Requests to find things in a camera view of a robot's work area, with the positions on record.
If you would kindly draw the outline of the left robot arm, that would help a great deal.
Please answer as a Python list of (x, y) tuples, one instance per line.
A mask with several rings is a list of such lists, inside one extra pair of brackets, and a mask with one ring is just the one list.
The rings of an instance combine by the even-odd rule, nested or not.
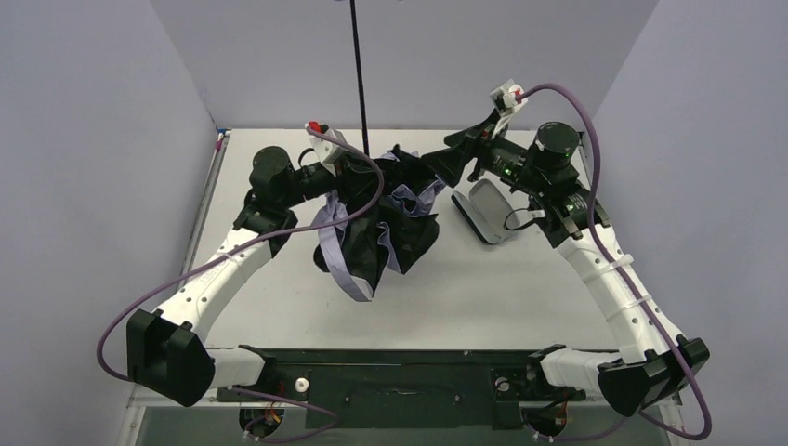
[(178, 279), (180, 289), (156, 309), (139, 308), (127, 320), (127, 376), (133, 383), (190, 407), (210, 389), (259, 381), (265, 367), (260, 354), (205, 346), (217, 318), (298, 231), (293, 207), (349, 184), (357, 176), (351, 162), (366, 163), (373, 174), (374, 199), (383, 190), (381, 169), (363, 152), (346, 143), (315, 152), (317, 163), (299, 169), (278, 146), (254, 156), (243, 208), (215, 253)]

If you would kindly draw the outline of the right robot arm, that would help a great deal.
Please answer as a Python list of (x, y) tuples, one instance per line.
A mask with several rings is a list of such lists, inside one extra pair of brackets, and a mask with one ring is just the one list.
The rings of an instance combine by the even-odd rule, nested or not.
[(552, 387), (597, 394), (626, 417), (684, 388), (681, 368), (699, 371), (710, 352), (700, 338), (688, 339), (653, 302), (618, 244), (602, 206), (591, 203), (571, 158), (581, 144), (570, 125), (541, 125), (524, 148), (495, 133), (491, 121), (456, 132), (445, 147), (423, 161), (448, 185), (456, 186), (467, 164), (491, 173), (513, 192), (529, 197), (534, 221), (552, 248), (572, 266), (611, 329), (617, 350), (596, 353), (566, 347), (538, 354), (537, 375)]

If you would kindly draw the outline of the black umbrella case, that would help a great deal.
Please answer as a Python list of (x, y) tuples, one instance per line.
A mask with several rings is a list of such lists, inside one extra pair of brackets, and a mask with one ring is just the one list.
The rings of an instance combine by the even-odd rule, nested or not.
[(451, 200), (482, 243), (499, 245), (517, 234), (505, 228), (520, 225), (519, 219), (513, 214), (514, 208), (489, 179), (475, 182), (468, 192), (455, 190)]

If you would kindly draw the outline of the lilac folding umbrella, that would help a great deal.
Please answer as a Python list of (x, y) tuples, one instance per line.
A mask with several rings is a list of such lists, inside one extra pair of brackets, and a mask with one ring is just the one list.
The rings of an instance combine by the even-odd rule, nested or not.
[[(359, 153), (369, 159), (369, 138)], [(405, 274), (438, 239), (433, 206), (445, 187), (415, 152), (394, 145), (374, 160), (376, 191), (369, 201), (341, 201), (336, 184), (312, 223), (318, 227), (315, 265), (351, 299), (369, 302), (385, 270)]]

